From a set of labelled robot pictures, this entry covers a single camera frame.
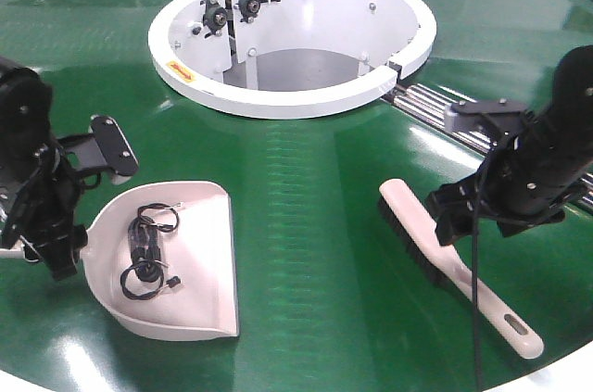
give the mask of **cable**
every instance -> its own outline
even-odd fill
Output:
[[[148,209],[169,210],[175,216],[175,223],[157,223],[144,213]],[[178,276],[173,276],[165,281],[163,267],[167,268],[161,260],[160,247],[158,246],[158,232],[172,233],[179,227],[179,213],[170,205],[155,202],[139,207],[136,217],[128,226],[128,244],[132,265],[120,276],[120,285],[123,295],[128,299],[148,300],[156,297],[163,289],[173,288],[181,283]],[[145,283],[158,282],[158,286],[146,293],[135,294],[127,288],[128,275],[134,271],[138,279]]]

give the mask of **white circular frame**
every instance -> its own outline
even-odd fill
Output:
[[[260,119],[327,116],[367,104],[428,58],[435,17],[422,0],[282,0],[242,22],[232,0],[234,37],[203,26],[205,0],[173,0],[155,17],[148,45],[158,74],[175,91],[219,111]],[[202,29],[193,35],[194,27]],[[246,63],[247,88],[224,84],[231,46]],[[336,52],[360,62],[349,82],[304,91],[257,89],[257,56],[291,49]]]

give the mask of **hand brush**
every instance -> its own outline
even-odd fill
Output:
[[[436,238],[436,223],[406,183],[391,179],[380,187],[379,209],[394,231],[405,241],[407,251],[436,285],[450,279],[471,300],[472,272],[454,246],[442,247]],[[509,306],[478,280],[478,307],[512,348],[525,359],[537,358],[544,343]]]

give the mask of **screw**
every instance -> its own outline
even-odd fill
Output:
[[[257,14],[259,7],[260,4],[258,0],[249,0],[249,3],[247,3],[247,10],[252,14]]]
[[[222,12],[216,14],[214,16],[214,22],[217,26],[224,26],[226,24],[226,15],[224,15]]]

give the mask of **metal rail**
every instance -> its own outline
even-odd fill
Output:
[[[423,84],[413,84],[409,87],[397,86],[391,93],[389,99],[394,107],[410,114],[414,119],[420,120],[440,132],[462,142],[474,151],[485,155],[489,149],[489,141],[486,136],[480,133],[448,133],[445,130],[444,112],[445,108],[460,100],[475,101],[474,99],[461,95],[445,95],[439,93]],[[593,174],[586,173],[581,181],[587,186],[588,194],[576,202],[576,204],[593,214]]]

